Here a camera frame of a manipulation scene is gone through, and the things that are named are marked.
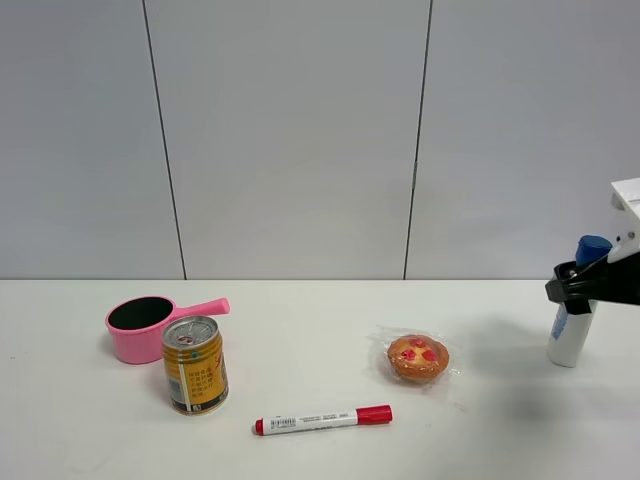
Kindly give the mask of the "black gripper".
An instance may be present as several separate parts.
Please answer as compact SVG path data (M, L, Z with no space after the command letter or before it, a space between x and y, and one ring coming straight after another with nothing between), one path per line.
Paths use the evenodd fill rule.
M638 305L639 253L613 263L602 258L584 264L558 264L545 291L549 301L563 306L570 315L592 314L595 300Z

